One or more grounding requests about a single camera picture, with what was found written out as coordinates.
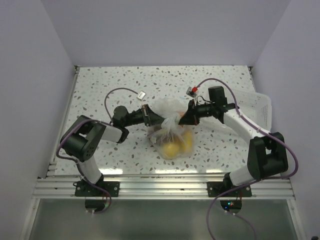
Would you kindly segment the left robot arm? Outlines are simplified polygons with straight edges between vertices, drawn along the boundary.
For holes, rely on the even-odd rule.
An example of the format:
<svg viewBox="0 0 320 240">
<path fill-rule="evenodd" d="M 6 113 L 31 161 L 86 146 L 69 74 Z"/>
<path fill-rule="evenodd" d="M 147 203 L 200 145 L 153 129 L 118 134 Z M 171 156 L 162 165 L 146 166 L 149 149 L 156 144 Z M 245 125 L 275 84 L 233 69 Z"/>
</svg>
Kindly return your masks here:
<svg viewBox="0 0 320 240">
<path fill-rule="evenodd" d="M 147 104 L 133 112 L 128 112 L 122 105 L 116 107 L 110 123 L 81 115 L 60 139 L 56 157 L 74 162 L 82 179 L 87 182 L 87 192 L 92 196 L 99 196 L 104 190 L 103 174 L 97 166 L 94 154 L 100 141 L 121 144 L 129 135 L 126 127 L 139 124 L 151 127 L 164 120 Z"/>
</svg>

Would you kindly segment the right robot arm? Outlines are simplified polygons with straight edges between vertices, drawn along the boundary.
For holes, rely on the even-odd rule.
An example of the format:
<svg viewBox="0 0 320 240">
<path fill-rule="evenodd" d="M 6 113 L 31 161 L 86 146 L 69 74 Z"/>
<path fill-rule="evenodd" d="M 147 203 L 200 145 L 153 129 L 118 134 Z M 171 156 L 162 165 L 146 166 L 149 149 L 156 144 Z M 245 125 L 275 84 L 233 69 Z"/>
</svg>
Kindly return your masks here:
<svg viewBox="0 0 320 240">
<path fill-rule="evenodd" d="M 179 124 L 196 126 L 201 118 L 214 117 L 234 130 L 248 144 L 246 165 L 224 175 L 222 191 L 227 196 L 235 196 L 241 190 L 241 185 L 288 170 L 287 151 L 281 133 L 267 132 L 245 118 L 235 102 L 228 103 L 222 86 L 210 87 L 208 95 L 209 103 L 197 105 L 191 100 Z"/>
</svg>

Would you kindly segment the yellow fake pear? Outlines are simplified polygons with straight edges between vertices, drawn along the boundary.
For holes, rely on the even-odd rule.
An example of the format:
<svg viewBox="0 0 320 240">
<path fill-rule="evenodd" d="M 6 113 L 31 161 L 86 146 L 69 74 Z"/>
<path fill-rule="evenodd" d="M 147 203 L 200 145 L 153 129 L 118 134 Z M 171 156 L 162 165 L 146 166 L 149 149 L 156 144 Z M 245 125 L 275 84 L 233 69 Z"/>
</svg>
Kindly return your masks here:
<svg viewBox="0 0 320 240">
<path fill-rule="evenodd" d="M 175 142 L 167 142 L 162 146 L 162 155 L 165 159 L 175 159 L 180 154 L 180 145 Z"/>
</svg>

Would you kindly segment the clear printed plastic bag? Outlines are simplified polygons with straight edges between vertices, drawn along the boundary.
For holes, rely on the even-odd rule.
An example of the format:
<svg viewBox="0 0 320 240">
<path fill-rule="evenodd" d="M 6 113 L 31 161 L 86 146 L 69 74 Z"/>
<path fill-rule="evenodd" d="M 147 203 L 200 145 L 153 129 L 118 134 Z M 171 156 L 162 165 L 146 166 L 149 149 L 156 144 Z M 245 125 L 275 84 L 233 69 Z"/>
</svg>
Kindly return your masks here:
<svg viewBox="0 0 320 240">
<path fill-rule="evenodd" d="M 172 98 L 161 98 L 153 103 L 151 106 L 152 111 L 161 117 L 165 118 L 162 124 L 153 125 L 148 128 L 147 138 L 150 144 L 156 149 L 158 154 L 163 158 L 162 146 L 165 143 L 177 143 L 180 145 L 180 153 L 176 157 L 188 157 L 192 154 L 194 148 L 194 137 L 193 137 L 193 148 L 191 153 L 185 154 L 182 151 L 183 134 L 185 132 L 191 132 L 193 136 L 192 128 L 188 125 L 179 125 L 181 117 L 178 112 L 185 113 L 187 107 L 180 101 Z"/>
</svg>

